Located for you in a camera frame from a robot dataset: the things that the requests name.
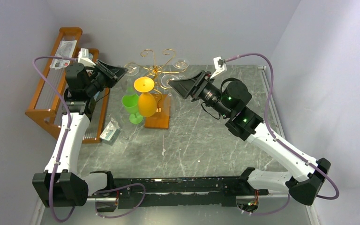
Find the clear wine glass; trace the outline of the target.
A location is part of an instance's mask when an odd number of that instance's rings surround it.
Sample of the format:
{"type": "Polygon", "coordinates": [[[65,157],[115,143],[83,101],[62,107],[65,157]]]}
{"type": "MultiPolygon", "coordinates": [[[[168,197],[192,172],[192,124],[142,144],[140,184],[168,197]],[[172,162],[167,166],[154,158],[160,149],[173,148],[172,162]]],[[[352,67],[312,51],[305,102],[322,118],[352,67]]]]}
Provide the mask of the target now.
{"type": "Polygon", "coordinates": [[[128,69],[124,79],[124,92],[126,95],[133,95],[134,90],[134,81],[137,79],[137,75],[139,73],[140,67],[136,65],[135,63],[128,63],[125,65],[125,68],[128,69]]]}
{"type": "Polygon", "coordinates": [[[189,67],[189,62],[187,59],[178,58],[172,63],[172,66],[175,69],[173,73],[180,74],[187,70],[187,68],[189,67]]]}
{"type": "Polygon", "coordinates": [[[179,96],[176,91],[169,85],[169,81],[179,80],[177,75],[166,74],[160,79],[160,84],[164,94],[169,94],[173,99],[178,100],[179,96]]]}

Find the orange plastic goblet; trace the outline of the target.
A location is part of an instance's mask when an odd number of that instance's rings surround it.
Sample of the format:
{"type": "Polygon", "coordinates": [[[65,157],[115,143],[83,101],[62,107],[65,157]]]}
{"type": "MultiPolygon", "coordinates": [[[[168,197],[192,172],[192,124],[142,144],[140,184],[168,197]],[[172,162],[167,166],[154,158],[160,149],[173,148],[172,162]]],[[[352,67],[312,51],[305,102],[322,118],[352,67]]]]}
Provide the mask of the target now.
{"type": "Polygon", "coordinates": [[[154,89],[155,83],[149,77],[140,77],[135,80],[134,88],[140,92],[138,98],[138,110],[143,117],[150,117],[155,114],[157,110],[157,102],[154,96],[150,93],[154,89]]]}

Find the small clear glass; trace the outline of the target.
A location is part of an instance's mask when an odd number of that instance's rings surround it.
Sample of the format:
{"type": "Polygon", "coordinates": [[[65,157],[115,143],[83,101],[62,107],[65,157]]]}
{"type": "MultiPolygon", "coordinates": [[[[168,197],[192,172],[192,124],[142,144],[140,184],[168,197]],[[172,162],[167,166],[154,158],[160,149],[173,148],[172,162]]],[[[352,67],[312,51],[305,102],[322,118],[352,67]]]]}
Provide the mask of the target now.
{"type": "Polygon", "coordinates": [[[124,125],[121,118],[111,117],[110,122],[114,125],[117,130],[123,130],[124,125]]]}

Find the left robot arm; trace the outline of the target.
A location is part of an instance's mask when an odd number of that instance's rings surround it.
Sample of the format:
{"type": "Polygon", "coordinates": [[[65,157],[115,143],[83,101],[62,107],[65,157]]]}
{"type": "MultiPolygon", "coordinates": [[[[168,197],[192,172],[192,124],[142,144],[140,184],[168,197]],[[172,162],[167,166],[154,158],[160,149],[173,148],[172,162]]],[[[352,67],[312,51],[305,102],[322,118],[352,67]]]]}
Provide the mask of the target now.
{"type": "Polygon", "coordinates": [[[32,179],[45,207],[83,206],[94,193],[109,197],[115,192],[111,172],[91,172],[81,178],[76,165],[94,113],[95,96],[105,88],[115,86],[127,72],[127,68],[111,66],[100,60],[87,66],[75,62],[65,68],[68,87],[60,96],[64,106],[60,134],[44,171],[34,174],[32,179]]]}

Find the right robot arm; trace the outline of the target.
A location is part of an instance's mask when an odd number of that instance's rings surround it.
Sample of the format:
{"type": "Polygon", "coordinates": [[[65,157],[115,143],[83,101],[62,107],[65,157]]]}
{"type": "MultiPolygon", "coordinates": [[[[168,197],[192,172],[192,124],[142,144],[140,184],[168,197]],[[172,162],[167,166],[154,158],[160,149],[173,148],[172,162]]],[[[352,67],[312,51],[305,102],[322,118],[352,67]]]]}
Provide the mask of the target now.
{"type": "Polygon", "coordinates": [[[312,205],[327,180],[331,163],[315,159],[300,150],[290,151],[287,140],[277,135],[257,113],[247,107],[252,98],[247,86],[237,78],[227,78],[218,88],[205,71],[188,79],[169,80],[168,85],[183,99],[201,100],[226,119],[228,131],[253,144],[279,162],[287,171],[270,172],[249,167],[240,176],[244,194],[254,190],[273,190],[289,194],[304,205],[312,205]]]}

